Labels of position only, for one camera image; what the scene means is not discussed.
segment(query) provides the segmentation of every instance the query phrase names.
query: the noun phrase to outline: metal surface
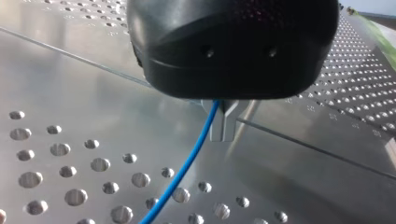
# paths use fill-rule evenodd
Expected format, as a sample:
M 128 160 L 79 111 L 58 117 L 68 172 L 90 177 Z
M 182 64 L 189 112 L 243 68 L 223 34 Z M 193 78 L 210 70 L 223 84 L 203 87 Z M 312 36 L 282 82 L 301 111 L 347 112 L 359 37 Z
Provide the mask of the metal surface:
M 359 17 L 341 16 L 319 79 L 303 96 L 394 135 L 395 71 L 365 28 Z
M 0 40 L 12 52 L 0 55 L 7 223 L 137 223 L 171 180 L 164 168 L 177 172 L 188 155 L 205 111 L 14 36 Z M 17 128 L 31 134 L 14 140 Z M 26 149 L 35 155 L 20 161 Z M 155 223 L 396 218 L 393 179 L 241 123 L 234 142 L 205 142 L 180 187 Z
M 0 221 L 137 223 L 189 154 L 206 112 L 145 85 L 107 9 L 122 16 L 122 1 L 3 3 Z M 391 135 L 373 126 L 383 123 L 318 105 L 323 95 L 252 102 L 233 142 L 206 140 L 155 223 L 394 223 Z

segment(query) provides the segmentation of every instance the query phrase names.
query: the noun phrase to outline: black device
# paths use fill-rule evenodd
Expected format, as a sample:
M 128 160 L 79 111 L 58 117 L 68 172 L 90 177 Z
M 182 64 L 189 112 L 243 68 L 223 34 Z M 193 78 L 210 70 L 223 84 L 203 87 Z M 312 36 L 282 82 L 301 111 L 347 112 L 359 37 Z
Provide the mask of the black device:
M 336 0 L 129 0 L 146 80 L 181 98 L 275 99 L 318 77 L 338 23 Z

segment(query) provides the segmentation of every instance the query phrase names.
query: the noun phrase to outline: perforated metal sheet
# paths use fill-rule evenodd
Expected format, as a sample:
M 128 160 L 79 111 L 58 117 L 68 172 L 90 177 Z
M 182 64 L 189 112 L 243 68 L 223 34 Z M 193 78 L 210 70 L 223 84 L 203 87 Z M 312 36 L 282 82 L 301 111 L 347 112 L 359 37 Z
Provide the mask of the perforated metal sheet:
M 12 0 L 0 8 L 0 24 L 14 32 L 0 33 L 9 52 L 0 54 L 7 224 L 137 223 L 195 142 L 205 111 L 137 82 L 121 6 Z M 253 104 L 239 121 L 233 143 L 205 142 L 155 223 L 396 219 L 388 134 L 298 97 Z
M 303 95 L 395 134 L 395 72 L 377 46 L 362 39 L 345 16 L 340 17 L 319 79 Z

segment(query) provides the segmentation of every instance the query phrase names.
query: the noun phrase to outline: metal bracket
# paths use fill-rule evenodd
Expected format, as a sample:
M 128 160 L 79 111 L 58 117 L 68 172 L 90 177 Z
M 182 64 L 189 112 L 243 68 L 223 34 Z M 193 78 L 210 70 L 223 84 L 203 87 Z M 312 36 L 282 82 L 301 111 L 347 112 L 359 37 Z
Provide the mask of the metal bracket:
M 206 113 L 210 112 L 213 101 L 202 100 L 202 107 Z M 232 142 L 235 136 L 236 118 L 248 107 L 247 100 L 224 100 L 221 101 L 219 109 L 210 126 L 210 141 Z

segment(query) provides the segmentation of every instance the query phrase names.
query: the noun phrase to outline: blue wire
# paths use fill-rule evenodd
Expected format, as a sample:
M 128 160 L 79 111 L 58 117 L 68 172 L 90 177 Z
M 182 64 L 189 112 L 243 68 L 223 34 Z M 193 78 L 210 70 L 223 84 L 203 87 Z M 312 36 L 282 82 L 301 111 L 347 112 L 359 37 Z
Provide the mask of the blue wire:
M 187 173 L 187 171 L 189 171 L 190 166 L 194 162 L 199 151 L 201 150 L 202 145 L 204 144 L 207 133 L 209 132 L 209 129 L 210 129 L 210 125 L 213 122 L 213 118 L 215 117 L 216 111 L 218 110 L 218 108 L 219 108 L 219 101 L 216 100 L 213 102 L 212 109 L 210 110 L 209 116 L 206 119 L 204 128 L 201 130 L 201 134 L 200 134 L 197 142 L 195 143 L 194 149 L 190 153 L 190 156 L 186 159 L 186 162 L 183 164 L 180 171 L 177 173 L 177 175 L 175 176 L 173 181 L 170 183 L 168 189 L 166 189 L 163 196 L 154 205 L 154 207 L 151 208 L 151 210 L 148 212 L 148 214 L 140 221 L 140 224 L 149 224 L 155 219 L 156 216 L 158 216 L 158 214 L 163 209 L 163 206 L 166 204 L 168 199 L 171 197 L 172 193 L 177 188 L 180 181 L 183 179 L 184 175 Z

